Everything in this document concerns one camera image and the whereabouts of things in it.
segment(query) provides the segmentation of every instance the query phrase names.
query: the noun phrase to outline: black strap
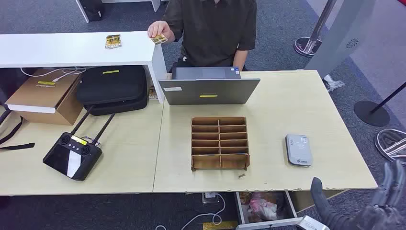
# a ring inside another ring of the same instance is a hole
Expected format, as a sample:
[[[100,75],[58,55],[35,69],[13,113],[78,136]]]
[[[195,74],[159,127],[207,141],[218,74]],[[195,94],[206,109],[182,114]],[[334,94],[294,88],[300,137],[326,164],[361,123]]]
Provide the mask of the black strap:
[[[6,110],[1,116],[0,116],[0,125],[3,123],[3,121],[6,119],[6,117],[11,113],[11,110]],[[21,121],[14,127],[14,129],[5,137],[0,139],[0,145],[3,144],[4,142],[8,141],[10,138],[14,136],[14,134],[20,129],[21,125],[23,124],[23,117],[20,116]],[[29,143],[25,145],[16,145],[16,146],[7,146],[7,147],[0,147],[0,150],[22,150],[22,149],[28,149],[28,148],[33,148],[35,143]]]

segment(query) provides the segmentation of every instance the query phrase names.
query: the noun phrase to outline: cardboard grid organizer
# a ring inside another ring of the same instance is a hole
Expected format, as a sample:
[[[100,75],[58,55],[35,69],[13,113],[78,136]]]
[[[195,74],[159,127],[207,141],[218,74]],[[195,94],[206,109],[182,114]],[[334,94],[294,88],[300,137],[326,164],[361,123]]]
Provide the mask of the cardboard grid organizer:
[[[192,171],[245,169],[249,166],[245,117],[192,119]]]

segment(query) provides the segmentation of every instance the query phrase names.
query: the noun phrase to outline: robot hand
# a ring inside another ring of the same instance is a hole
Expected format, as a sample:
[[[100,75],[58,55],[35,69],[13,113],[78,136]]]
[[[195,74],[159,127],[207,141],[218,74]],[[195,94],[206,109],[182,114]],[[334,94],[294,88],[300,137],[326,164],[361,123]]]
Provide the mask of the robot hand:
[[[338,214],[323,194],[323,186],[318,178],[313,178],[311,193],[322,222],[331,230],[386,230],[399,221],[396,209],[403,187],[405,171],[400,161],[395,162],[396,176],[389,163],[384,166],[384,180],[376,189],[372,201],[354,218]]]

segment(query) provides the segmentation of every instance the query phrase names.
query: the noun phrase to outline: gray laptop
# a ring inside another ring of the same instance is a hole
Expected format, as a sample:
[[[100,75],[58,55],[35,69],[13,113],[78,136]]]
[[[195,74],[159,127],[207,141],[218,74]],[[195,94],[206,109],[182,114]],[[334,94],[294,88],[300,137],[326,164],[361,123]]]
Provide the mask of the gray laptop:
[[[176,79],[159,80],[172,105],[244,104],[260,81],[241,79],[235,67],[176,68],[175,72]]]

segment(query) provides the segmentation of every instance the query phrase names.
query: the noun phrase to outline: yellow label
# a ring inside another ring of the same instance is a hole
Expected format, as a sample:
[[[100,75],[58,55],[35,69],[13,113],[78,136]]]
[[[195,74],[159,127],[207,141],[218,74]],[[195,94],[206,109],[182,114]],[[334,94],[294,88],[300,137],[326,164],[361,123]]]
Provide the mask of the yellow label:
[[[235,229],[238,226],[237,221],[223,221],[219,225],[215,225],[212,222],[203,223],[203,230],[226,230]]]
[[[218,95],[200,95],[200,97],[218,97]]]
[[[107,73],[118,73],[118,72],[120,72],[120,71],[119,71],[119,70],[112,70],[112,71],[103,72],[103,74],[107,74]]]
[[[86,145],[86,144],[87,144],[87,142],[86,142],[85,140],[82,140],[82,139],[80,139],[80,138],[78,138],[78,137],[76,137],[76,136],[72,136],[71,139],[74,140],[74,141],[76,141],[77,143],[82,144],[82,145]]]
[[[51,81],[39,81],[38,84],[55,85],[55,82],[51,82]]]

